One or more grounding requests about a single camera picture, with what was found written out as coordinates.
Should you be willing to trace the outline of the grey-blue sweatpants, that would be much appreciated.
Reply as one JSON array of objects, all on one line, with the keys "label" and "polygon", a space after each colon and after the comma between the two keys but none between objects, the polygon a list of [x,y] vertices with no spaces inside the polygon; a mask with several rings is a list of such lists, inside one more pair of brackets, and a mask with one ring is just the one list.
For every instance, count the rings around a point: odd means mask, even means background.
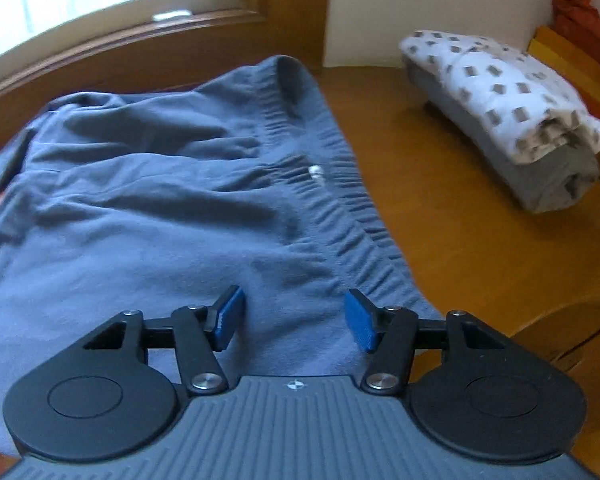
[{"label": "grey-blue sweatpants", "polygon": [[81,92],[0,151],[0,453],[10,386],[124,310],[162,318],[239,286],[230,377],[358,375],[356,288],[422,318],[320,89],[273,56],[189,92]]}]

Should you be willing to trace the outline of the white grey patterned folded cloth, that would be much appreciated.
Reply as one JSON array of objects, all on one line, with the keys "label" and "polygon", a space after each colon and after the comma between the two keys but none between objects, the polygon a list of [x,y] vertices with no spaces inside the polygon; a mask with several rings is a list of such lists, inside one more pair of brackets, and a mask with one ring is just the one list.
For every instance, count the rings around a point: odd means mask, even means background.
[{"label": "white grey patterned folded cloth", "polygon": [[400,50],[408,78],[530,212],[576,204],[600,176],[600,119],[565,78],[483,36],[421,29]]}]

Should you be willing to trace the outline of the white window latch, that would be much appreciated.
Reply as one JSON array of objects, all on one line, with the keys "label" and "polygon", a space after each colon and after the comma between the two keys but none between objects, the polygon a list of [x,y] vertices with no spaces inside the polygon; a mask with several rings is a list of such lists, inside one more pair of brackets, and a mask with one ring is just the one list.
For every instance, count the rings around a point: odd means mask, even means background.
[{"label": "white window latch", "polygon": [[193,13],[187,9],[178,9],[168,12],[154,14],[151,19],[156,22],[166,22],[171,20],[182,20],[183,18],[191,18]]}]

